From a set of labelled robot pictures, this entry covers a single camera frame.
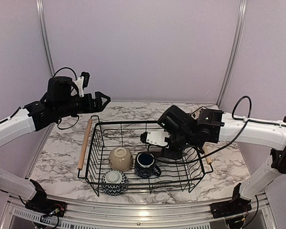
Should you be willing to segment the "dark blue mug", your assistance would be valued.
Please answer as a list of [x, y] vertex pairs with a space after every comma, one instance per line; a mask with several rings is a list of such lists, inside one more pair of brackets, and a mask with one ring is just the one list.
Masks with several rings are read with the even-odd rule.
[[154, 156], [146, 152], [140, 152], [136, 156], [134, 171], [141, 178], [159, 177], [162, 174], [161, 169], [156, 165]]

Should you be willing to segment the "blue white patterned bowl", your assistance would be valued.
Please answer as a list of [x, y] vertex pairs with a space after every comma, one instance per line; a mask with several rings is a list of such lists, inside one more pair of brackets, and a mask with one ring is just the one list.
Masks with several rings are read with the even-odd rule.
[[104, 173], [101, 180], [102, 190], [109, 196], [120, 196], [128, 189], [129, 180], [119, 170], [111, 169]]

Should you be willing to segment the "round grey deer plate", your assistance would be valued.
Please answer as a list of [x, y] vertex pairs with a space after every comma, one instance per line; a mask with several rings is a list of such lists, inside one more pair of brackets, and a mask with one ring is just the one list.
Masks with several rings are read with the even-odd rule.
[[187, 153], [183, 151], [178, 151], [174, 149], [169, 149], [169, 148], [159, 148], [152, 150], [151, 153], [155, 157], [164, 157], [172, 160], [179, 160], [182, 159], [182, 157], [186, 156]]

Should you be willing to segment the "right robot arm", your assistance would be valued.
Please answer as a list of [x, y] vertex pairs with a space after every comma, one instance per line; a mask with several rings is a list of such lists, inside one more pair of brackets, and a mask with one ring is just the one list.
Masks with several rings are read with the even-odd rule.
[[236, 214], [246, 202], [282, 174], [286, 174], [286, 117], [268, 121], [249, 115], [237, 116], [221, 110], [203, 109], [197, 119], [172, 105], [158, 119], [161, 131], [147, 133], [147, 143], [164, 149], [166, 157], [179, 159], [183, 150], [193, 147], [208, 157], [205, 143], [234, 142], [271, 148], [266, 161], [246, 181], [235, 187], [226, 209]]

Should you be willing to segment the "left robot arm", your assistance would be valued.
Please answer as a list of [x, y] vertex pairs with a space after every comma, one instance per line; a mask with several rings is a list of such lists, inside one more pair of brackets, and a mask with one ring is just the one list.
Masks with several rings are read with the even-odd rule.
[[[111, 98], [101, 92], [85, 94], [88, 73], [77, 80], [56, 76], [48, 81], [48, 89], [39, 100], [20, 107], [11, 116], [0, 121], [0, 147], [49, 125], [58, 124], [62, 118], [80, 114], [102, 112]], [[40, 212], [47, 212], [51, 202], [38, 182], [13, 175], [0, 168], [0, 190], [31, 201]]]

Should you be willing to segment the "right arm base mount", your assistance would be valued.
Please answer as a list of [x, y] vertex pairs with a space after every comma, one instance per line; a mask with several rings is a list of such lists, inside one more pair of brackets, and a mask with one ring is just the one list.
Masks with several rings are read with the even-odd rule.
[[233, 190], [230, 200], [212, 203], [210, 210], [213, 218], [228, 217], [235, 214], [244, 213], [252, 209], [251, 201], [246, 200], [240, 195], [241, 183], [237, 184]]

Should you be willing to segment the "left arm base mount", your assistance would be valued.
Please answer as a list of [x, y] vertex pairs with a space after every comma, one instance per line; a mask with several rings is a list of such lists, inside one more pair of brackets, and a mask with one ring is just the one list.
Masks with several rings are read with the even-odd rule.
[[37, 181], [30, 179], [30, 182], [34, 185], [36, 194], [31, 200], [26, 201], [25, 208], [43, 213], [46, 217], [50, 216], [51, 212], [58, 209], [59, 211], [56, 214], [58, 217], [63, 217], [66, 210], [66, 203], [47, 198], [45, 190]]

